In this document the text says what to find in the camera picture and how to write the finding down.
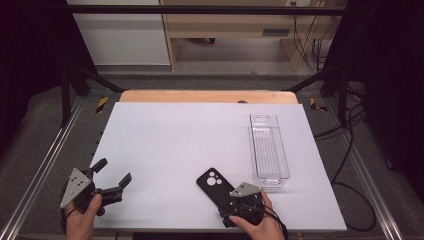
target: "metal bracket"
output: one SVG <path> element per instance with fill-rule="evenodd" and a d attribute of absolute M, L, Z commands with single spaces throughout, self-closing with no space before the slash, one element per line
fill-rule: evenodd
<path fill-rule="evenodd" d="M 240 186 L 236 187 L 232 192 L 230 192 L 231 197 L 245 197 L 260 193 L 261 189 L 255 185 L 243 182 Z"/>
<path fill-rule="evenodd" d="M 74 168 L 71 177 L 69 177 L 68 185 L 66 186 L 65 193 L 63 194 L 60 208 L 65 208 L 78 194 L 90 185 L 91 180 L 85 176 L 80 170 Z"/>

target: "black wall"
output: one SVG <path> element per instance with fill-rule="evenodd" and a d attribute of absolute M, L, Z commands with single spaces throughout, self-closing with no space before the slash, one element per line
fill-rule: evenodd
<path fill-rule="evenodd" d="M 354 20 L 341 26 L 330 62 Z M 364 107 L 387 158 L 424 201 L 424 1 L 382 0 L 354 45 L 348 80 L 366 86 Z"/>
<path fill-rule="evenodd" d="M 43 4 L 48 2 L 1 1 L 0 152 L 10 144 L 28 100 L 58 86 L 65 65 L 78 63 L 97 73 L 72 15 L 50 14 Z"/>

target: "desk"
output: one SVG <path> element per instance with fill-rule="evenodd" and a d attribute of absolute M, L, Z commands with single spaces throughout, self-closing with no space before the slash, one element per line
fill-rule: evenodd
<path fill-rule="evenodd" d="M 143 99 L 144 94 L 155 100 Z M 273 96 L 274 103 L 253 103 L 261 102 L 263 94 Z M 134 102 L 137 96 L 148 102 Z M 177 96 L 177 103 L 169 102 L 171 96 Z M 225 96 L 225 100 L 214 96 Z M 207 99 L 218 103 L 205 103 Z M 250 103 L 231 103 L 240 99 Z M 277 99 L 291 104 L 276 103 Z M 124 190 L 123 202 L 107 206 L 106 214 L 96 218 L 95 228 L 240 231 L 224 227 L 196 179 L 215 167 L 233 186 L 252 182 L 249 115 L 267 112 L 278 116 L 291 173 L 283 193 L 270 194 L 275 211 L 289 231 L 346 230 L 303 106 L 296 104 L 294 94 L 130 91 L 121 101 L 113 109 L 93 158 L 95 163 L 106 157 L 109 164 L 94 180 L 97 187 L 107 188 L 131 172 L 133 181 Z"/>

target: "cabinet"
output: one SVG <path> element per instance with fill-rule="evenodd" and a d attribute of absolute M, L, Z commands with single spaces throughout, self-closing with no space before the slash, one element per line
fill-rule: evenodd
<path fill-rule="evenodd" d="M 287 6 L 286 0 L 160 0 L 162 5 Z M 345 6 L 346 1 L 311 0 L 310 7 Z M 341 17 L 274 15 L 163 15 L 171 67 L 175 68 L 180 38 L 279 38 L 298 70 L 311 39 L 331 39 Z M 297 32 L 297 46 L 294 44 Z"/>

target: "finger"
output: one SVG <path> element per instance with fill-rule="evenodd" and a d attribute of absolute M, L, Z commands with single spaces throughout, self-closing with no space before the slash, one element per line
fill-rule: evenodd
<path fill-rule="evenodd" d="M 253 227 L 248 221 L 244 220 L 241 217 L 230 216 L 230 220 L 237 225 L 239 228 L 243 229 L 246 233 L 249 233 Z"/>
<path fill-rule="evenodd" d="M 262 191 L 262 192 L 261 192 L 261 196 L 262 196 L 262 199 L 264 200 L 264 204 L 265 204 L 265 206 L 267 206 L 267 207 L 269 207 L 269 208 L 271 208 L 271 209 L 272 209 L 272 202 L 271 202 L 271 199 L 269 199 L 269 197 L 268 197 L 268 195 L 266 194 L 266 192 L 265 192 L 265 191 Z"/>
<path fill-rule="evenodd" d="M 90 205 L 88 205 L 87 211 L 85 211 L 85 216 L 87 216 L 90 221 L 94 220 L 97 211 L 102 205 L 102 195 L 96 194 L 93 199 L 91 199 Z"/>

